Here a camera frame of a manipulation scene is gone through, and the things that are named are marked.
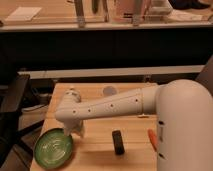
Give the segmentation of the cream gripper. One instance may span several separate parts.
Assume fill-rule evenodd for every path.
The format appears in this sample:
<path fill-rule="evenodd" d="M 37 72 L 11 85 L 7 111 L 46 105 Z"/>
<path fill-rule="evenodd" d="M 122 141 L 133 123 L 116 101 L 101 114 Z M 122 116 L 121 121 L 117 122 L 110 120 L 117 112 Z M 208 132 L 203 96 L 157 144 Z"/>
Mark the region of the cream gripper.
<path fill-rule="evenodd" d="M 73 121 L 64 124 L 64 133 L 70 135 L 71 133 L 77 134 L 80 138 L 84 138 L 85 130 L 82 121 Z"/>

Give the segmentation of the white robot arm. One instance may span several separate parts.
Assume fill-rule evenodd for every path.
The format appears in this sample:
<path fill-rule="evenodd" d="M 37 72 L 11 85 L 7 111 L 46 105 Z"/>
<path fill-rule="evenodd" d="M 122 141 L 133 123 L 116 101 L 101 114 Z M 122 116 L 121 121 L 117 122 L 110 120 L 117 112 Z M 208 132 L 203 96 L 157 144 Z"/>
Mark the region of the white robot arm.
<path fill-rule="evenodd" d="M 157 171 L 213 171 L 213 95 L 196 81 L 180 79 L 86 102 L 71 89 L 55 118 L 66 134 L 80 135 L 85 120 L 139 114 L 157 116 Z"/>

